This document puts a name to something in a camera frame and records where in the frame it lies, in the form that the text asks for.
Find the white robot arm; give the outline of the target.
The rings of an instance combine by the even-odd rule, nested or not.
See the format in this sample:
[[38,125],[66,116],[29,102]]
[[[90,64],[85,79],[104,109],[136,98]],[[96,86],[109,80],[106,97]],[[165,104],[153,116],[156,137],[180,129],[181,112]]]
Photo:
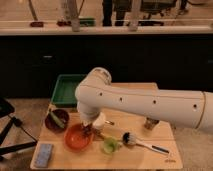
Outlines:
[[81,120],[93,123],[109,108],[213,134],[213,93],[116,87],[102,67],[93,68],[75,90]]

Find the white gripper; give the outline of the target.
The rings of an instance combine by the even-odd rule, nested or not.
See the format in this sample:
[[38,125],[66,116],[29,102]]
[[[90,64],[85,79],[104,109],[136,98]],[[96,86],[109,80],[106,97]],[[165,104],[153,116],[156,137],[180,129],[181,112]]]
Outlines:
[[86,114],[80,115],[80,120],[84,127],[92,124],[96,119],[97,119],[97,116],[90,116],[90,115],[86,115]]

